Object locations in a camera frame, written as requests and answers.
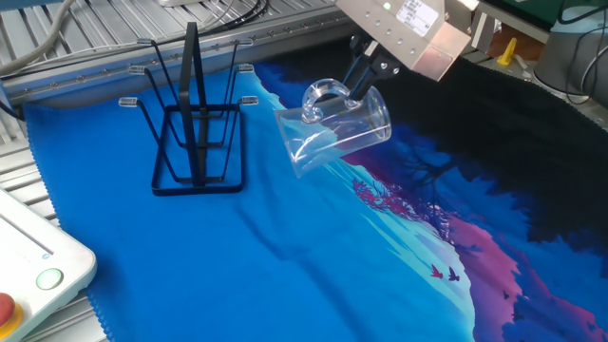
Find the red emergency stop button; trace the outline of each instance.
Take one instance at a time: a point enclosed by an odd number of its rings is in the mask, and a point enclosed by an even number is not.
[[[21,324],[23,310],[8,294],[0,294],[0,340],[9,336]]]

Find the black wire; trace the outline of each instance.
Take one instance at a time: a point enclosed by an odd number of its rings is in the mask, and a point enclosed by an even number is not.
[[[584,18],[588,18],[596,13],[600,13],[603,10],[608,10],[608,5],[604,5],[604,6],[598,7],[597,9],[592,9],[582,15],[579,15],[578,17],[576,17],[574,19],[563,20],[563,12],[566,10],[566,2],[567,2],[567,0],[563,0],[561,2],[560,13],[558,15],[558,22],[560,22],[560,24],[562,24],[562,25],[574,24]]]
[[[595,31],[601,30],[602,31],[602,35],[601,35],[601,39],[599,40],[599,46],[601,46],[601,43],[602,43],[603,37],[604,37],[604,32],[605,32],[606,29],[608,29],[608,27],[606,27],[606,21],[605,21],[605,19],[606,19],[606,16],[604,15],[604,25],[601,28],[591,29],[591,30],[585,32],[583,35],[581,35],[581,37],[579,37],[579,39],[577,40],[577,44],[574,47],[574,55],[572,56],[572,60],[570,61],[570,65],[568,66],[568,71],[566,73],[566,85],[565,85],[565,88],[564,88],[564,92],[566,94],[566,99],[572,105],[584,105],[584,104],[586,104],[589,101],[589,99],[587,99],[587,100],[585,100],[585,101],[583,101],[581,103],[576,103],[576,102],[574,102],[570,98],[571,94],[568,92],[568,85],[570,84],[570,75],[572,74],[572,68],[574,66],[574,63],[577,60],[577,55],[579,54],[580,42],[582,41],[582,38],[586,37],[588,34],[593,33]],[[595,86],[594,85],[593,85],[592,92],[595,92]]]
[[[261,10],[259,10],[258,12],[256,12],[256,10],[260,8],[261,3],[262,3],[262,0],[257,0],[256,4],[247,13],[239,16],[239,18],[237,18],[233,21],[225,23],[221,27],[210,29],[210,30],[204,32],[203,34],[201,34],[200,36],[216,34],[216,33],[224,32],[225,30],[229,30],[229,29],[236,29],[247,23],[250,23],[251,21],[255,20],[256,18],[258,18],[260,15],[262,15],[264,12],[266,12],[268,10],[268,8],[270,6],[270,1],[265,0],[264,7]]]
[[[598,55],[598,57],[596,58],[596,63],[599,63],[599,59],[600,59],[601,57],[603,57],[603,56],[606,54],[606,52],[608,52],[608,47],[607,47],[607,48],[605,48],[605,49],[604,49],[604,51],[602,51],[602,52],[601,52],[601,53]]]
[[[12,111],[12,109],[10,109],[6,104],[2,103],[2,101],[0,101],[0,109],[4,110],[5,112],[7,112],[7,114],[11,115],[11,117],[13,117],[17,120],[20,120],[20,121],[26,120],[26,118],[24,118],[23,115],[17,115],[17,113]]]
[[[262,4],[263,1],[265,1],[265,4],[264,4],[262,10],[258,10],[261,7],[261,4]],[[211,29],[209,31],[205,31],[205,32],[199,33],[199,38],[203,37],[203,36],[210,35],[210,34],[221,33],[221,32],[224,32],[224,31],[226,31],[228,29],[235,29],[235,28],[238,28],[238,27],[240,27],[240,26],[242,26],[244,24],[250,23],[251,21],[253,21],[256,18],[258,18],[260,15],[262,15],[264,12],[266,12],[268,10],[268,8],[269,8],[269,5],[270,4],[269,4],[268,0],[256,0],[256,4],[249,11],[247,11],[246,13],[240,15],[239,18],[237,18],[235,20],[232,20],[232,21],[230,21],[228,23],[225,23],[224,25],[222,25],[220,27],[213,28],[213,29]],[[183,39],[184,39],[184,37],[174,38],[174,39],[168,40],[166,42],[160,43],[160,46],[161,45],[165,45],[165,44],[175,43],[175,42],[178,42],[178,41],[182,41]],[[80,64],[80,63],[84,63],[84,62],[89,62],[89,61],[94,60],[96,58],[97,57],[95,57],[95,56],[90,56],[89,58],[87,58],[85,60],[82,60],[82,61],[67,63],[67,64],[62,65],[62,66],[51,66],[51,67],[43,68],[43,69],[36,70],[36,71],[26,71],[24,73],[14,74],[14,75],[7,76],[7,77],[5,77],[3,79],[10,80],[10,79],[15,78],[15,77],[27,76],[27,75],[31,75],[31,74],[34,74],[34,73],[37,73],[37,72],[42,72],[42,71],[49,71],[49,70],[53,70],[53,69],[58,68],[58,67],[69,67],[69,66],[77,65],[77,64]]]
[[[598,43],[598,51],[596,52],[596,61],[594,62],[596,65],[596,77],[593,80],[593,85],[591,85],[591,94],[589,95],[590,97],[594,97],[596,95],[596,85],[598,84],[598,77],[599,77],[599,57],[601,56],[602,53],[601,52],[601,44],[604,42],[604,36],[606,34],[606,10],[604,10],[604,23],[602,25],[602,29],[601,29],[601,37],[599,38],[599,43]],[[581,90],[583,90],[584,92],[584,76],[583,76],[583,84],[580,85]]]

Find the white control box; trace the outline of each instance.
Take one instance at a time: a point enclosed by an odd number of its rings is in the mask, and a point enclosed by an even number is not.
[[[88,286],[96,271],[93,252],[0,189],[0,293],[23,313],[1,342],[20,341]]]

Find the bird print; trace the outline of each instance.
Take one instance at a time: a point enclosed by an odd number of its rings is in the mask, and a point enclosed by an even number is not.
[[[456,273],[454,272],[454,270],[452,270],[452,268],[449,268],[449,281],[460,281],[460,276],[456,275]]]
[[[435,265],[430,265],[430,266],[433,268],[433,274],[430,276],[438,277],[440,279],[444,278],[444,274],[440,273],[439,270],[437,270],[437,267],[435,267]]]

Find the cable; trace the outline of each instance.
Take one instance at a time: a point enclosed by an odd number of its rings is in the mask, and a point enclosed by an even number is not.
[[[602,32],[604,32],[606,29],[608,29],[608,27],[606,27],[606,23],[604,23],[604,25],[601,28],[594,28],[591,29],[587,32],[585,32],[583,35],[581,35],[581,37],[579,37],[579,39],[577,40],[577,44],[574,47],[574,55],[572,56],[572,60],[570,61],[570,65],[568,66],[568,71],[566,73],[566,84],[565,84],[565,88],[564,88],[564,93],[566,95],[566,99],[568,100],[568,102],[570,102],[572,105],[583,105],[585,103],[587,103],[589,101],[589,98],[587,98],[587,100],[581,102],[581,103],[576,103],[574,102],[571,98],[570,98],[570,93],[568,92],[568,86],[570,85],[570,75],[572,74],[572,68],[574,66],[574,63],[577,60],[577,55],[579,54],[579,48],[580,48],[580,42],[582,41],[582,39],[584,37],[586,37],[588,34],[591,34],[595,31],[599,31],[602,30]]]
[[[207,31],[206,34],[215,34],[215,33],[219,33],[219,32],[222,32],[222,31],[228,30],[228,29],[236,29],[242,25],[245,25],[245,24],[255,20],[260,15],[262,15],[264,12],[266,12],[270,6],[269,0],[266,0],[264,7],[261,10],[259,10],[258,12],[254,13],[258,8],[260,8],[261,3],[262,3],[262,0],[257,0],[256,4],[247,13],[241,15],[239,18],[237,18],[229,23],[224,24],[220,28],[215,28],[215,29]]]
[[[606,49],[608,47],[605,47],[603,50],[601,49],[601,44],[604,42],[604,36],[606,33],[606,10],[604,11],[604,24],[603,24],[603,28],[601,30],[601,37],[599,38],[599,43],[598,43],[598,52],[596,53],[596,57],[589,63],[589,66],[587,67],[587,69],[585,70],[585,73],[582,75],[582,80],[580,81],[580,90],[582,90],[584,92],[584,86],[585,86],[585,81],[587,80],[587,75],[589,74],[589,71],[591,70],[591,67],[595,66],[596,67],[596,74],[595,74],[595,78],[593,80],[593,85],[591,86],[591,94],[589,95],[590,97],[594,97],[596,94],[596,85],[598,84],[598,77],[599,77],[599,58],[605,53]]]
[[[56,20],[50,27],[50,34],[48,35],[47,39],[45,39],[45,42],[27,55],[17,58],[16,60],[8,64],[0,66],[0,75],[12,73],[13,71],[16,71],[26,66],[27,64],[37,60],[38,58],[40,58],[40,56],[45,54],[55,44],[57,37],[59,37],[59,30],[64,21],[64,17],[66,16],[69,7],[74,3],[74,1],[75,0],[64,1],[59,10],[57,10],[57,14],[55,14]]]
[[[214,10],[212,9],[212,11],[209,14],[209,16],[207,18],[205,18],[205,21],[202,23],[203,26],[199,27],[199,32],[205,32],[206,30],[209,30],[209,29],[215,29],[214,25],[218,21],[220,21],[226,15],[226,13],[228,13],[228,11],[232,8],[233,4],[234,4],[234,0],[231,0],[230,3],[228,4],[228,6],[226,7],[226,9],[222,12],[222,14],[220,14],[213,22],[209,23],[208,21],[215,14]],[[183,37],[185,37],[185,29],[181,30],[181,31],[177,31],[177,32],[172,32],[172,33],[164,34],[164,35],[156,38],[155,40],[157,40],[157,42],[158,42],[159,45],[162,45],[162,44],[166,44],[166,43],[172,43],[174,41],[177,42],[177,41],[183,39]],[[90,47],[90,48],[86,48],[86,49],[83,49],[83,50],[72,52],[72,53],[70,53],[68,55],[59,56],[59,57],[55,57],[55,58],[48,59],[48,60],[45,60],[45,61],[41,61],[41,62],[38,62],[38,63],[30,64],[30,65],[27,65],[27,66],[23,66],[19,70],[12,70],[11,72],[14,72],[14,71],[23,72],[23,71],[27,71],[27,70],[29,70],[31,68],[43,66],[43,65],[46,65],[46,64],[49,64],[49,63],[70,61],[72,59],[81,58],[82,57],[81,55],[83,53],[86,53],[86,52],[97,51],[97,50],[100,50],[100,49],[113,49],[113,48],[117,49],[117,50],[113,50],[113,51],[110,50],[110,51],[106,51],[104,53],[96,53],[96,54],[94,54],[94,57],[97,59],[97,58],[105,57],[106,55],[112,55],[112,54],[115,54],[115,53],[122,53],[122,52],[129,52],[129,51],[132,51],[132,50],[136,50],[136,49],[139,49],[139,48],[145,48],[145,47],[142,47],[142,46],[138,45],[135,42],[133,42],[133,43],[117,44],[117,45],[108,45],[108,46],[102,46],[102,47]]]
[[[563,20],[563,12],[566,10],[566,2],[567,2],[567,0],[563,0],[561,2],[560,13],[558,15],[558,22],[560,22],[560,24],[562,24],[562,25],[574,24],[584,18],[588,18],[596,13],[600,13],[603,10],[608,10],[608,5],[604,5],[604,6],[598,7],[597,9],[592,9],[574,19]]]

